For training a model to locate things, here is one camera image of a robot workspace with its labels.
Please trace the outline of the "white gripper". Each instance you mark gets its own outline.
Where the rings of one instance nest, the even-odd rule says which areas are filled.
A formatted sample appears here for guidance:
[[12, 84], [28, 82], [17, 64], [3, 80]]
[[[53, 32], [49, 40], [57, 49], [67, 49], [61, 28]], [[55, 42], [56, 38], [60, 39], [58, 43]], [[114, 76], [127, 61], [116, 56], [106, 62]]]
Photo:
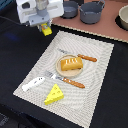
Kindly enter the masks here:
[[63, 0], [16, 0], [21, 23], [37, 26], [42, 32], [43, 23], [64, 14]]

